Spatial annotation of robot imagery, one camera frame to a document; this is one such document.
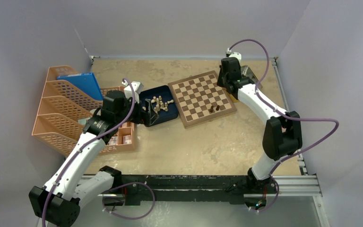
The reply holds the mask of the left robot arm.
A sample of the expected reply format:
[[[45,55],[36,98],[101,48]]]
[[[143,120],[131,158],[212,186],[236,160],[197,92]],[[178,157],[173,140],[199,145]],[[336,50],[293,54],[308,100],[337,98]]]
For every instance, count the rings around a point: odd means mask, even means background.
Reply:
[[[42,186],[33,187],[29,199],[43,227],[70,227],[80,211],[98,194],[121,190],[121,172],[104,167],[93,178],[80,183],[86,169],[126,122],[145,123],[138,93],[131,86],[123,92],[109,91],[100,114],[94,113],[80,134],[71,154]]]

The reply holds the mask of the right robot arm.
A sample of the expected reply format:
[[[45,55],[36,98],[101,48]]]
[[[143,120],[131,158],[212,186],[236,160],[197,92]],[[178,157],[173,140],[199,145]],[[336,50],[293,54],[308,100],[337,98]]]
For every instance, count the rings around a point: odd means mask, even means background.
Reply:
[[[302,148],[302,131],[295,111],[287,112],[279,108],[256,87],[254,81],[242,75],[240,62],[236,57],[226,57],[220,61],[217,85],[226,89],[235,99],[247,105],[265,125],[262,147],[264,154],[248,170],[247,188],[259,192],[265,186],[282,158],[292,155]]]

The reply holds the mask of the wooden chess board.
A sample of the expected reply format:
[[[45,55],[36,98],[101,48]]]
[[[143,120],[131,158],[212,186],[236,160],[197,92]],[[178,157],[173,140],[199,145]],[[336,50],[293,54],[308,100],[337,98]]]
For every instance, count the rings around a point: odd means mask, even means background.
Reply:
[[[213,70],[168,83],[185,129],[236,112],[229,94],[217,85],[217,79],[218,74]]]

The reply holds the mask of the yellow metal tin tray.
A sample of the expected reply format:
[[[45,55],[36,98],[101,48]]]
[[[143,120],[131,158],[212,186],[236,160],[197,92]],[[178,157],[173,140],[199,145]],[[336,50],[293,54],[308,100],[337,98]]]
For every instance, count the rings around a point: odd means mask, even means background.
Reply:
[[[243,65],[240,67],[240,75],[237,76],[237,73],[233,73],[229,76],[228,84],[231,88],[231,95],[233,98],[238,101],[238,89],[242,88],[245,85],[255,85],[258,83],[259,79],[253,73],[251,68],[248,65]]]

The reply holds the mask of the dark blue square tray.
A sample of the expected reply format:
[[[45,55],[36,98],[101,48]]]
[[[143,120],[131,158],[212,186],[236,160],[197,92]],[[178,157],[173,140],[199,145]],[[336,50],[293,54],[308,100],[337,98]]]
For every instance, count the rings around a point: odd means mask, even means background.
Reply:
[[[167,85],[142,91],[139,94],[139,98],[140,101],[145,101],[146,99],[149,99],[154,113],[158,115],[155,120],[152,120],[148,127],[174,120],[179,115],[175,99],[170,91],[170,88]],[[174,103],[165,106],[165,102],[172,99],[174,100]]]

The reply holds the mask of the peach desk organizer tray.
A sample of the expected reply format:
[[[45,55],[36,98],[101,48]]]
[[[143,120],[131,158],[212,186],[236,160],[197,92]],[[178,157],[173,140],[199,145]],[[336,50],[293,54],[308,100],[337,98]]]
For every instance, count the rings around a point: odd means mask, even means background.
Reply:
[[[100,152],[100,155],[108,155],[117,152],[129,152],[136,149],[135,124],[126,122],[122,124],[109,143]]]

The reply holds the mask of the blue folder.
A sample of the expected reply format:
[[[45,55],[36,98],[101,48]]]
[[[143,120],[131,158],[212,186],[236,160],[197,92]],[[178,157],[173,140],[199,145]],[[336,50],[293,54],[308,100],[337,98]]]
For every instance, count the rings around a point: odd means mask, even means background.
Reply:
[[[61,75],[56,79],[70,82],[95,100],[102,101],[104,98],[93,72]]]

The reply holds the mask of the peach file rack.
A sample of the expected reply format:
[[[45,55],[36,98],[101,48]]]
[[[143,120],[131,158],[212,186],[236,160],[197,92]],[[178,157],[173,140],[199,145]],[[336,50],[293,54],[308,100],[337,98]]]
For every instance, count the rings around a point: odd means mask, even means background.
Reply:
[[[32,136],[66,157],[83,131],[78,121],[91,117],[90,111],[102,105],[70,82],[57,80],[77,73],[68,65],[48,69],[32,131]]]

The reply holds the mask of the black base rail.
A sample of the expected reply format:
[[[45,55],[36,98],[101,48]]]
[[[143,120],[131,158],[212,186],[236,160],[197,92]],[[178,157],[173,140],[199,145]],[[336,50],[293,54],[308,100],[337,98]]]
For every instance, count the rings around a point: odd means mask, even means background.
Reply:
[[[278,196],[318,196],[313,175],[274,176],[261,186],[250,185],[245,175],[122,175],[98,190],[125,198],[127,206],[142,201],[228,202],[232,205],[269,204]]]

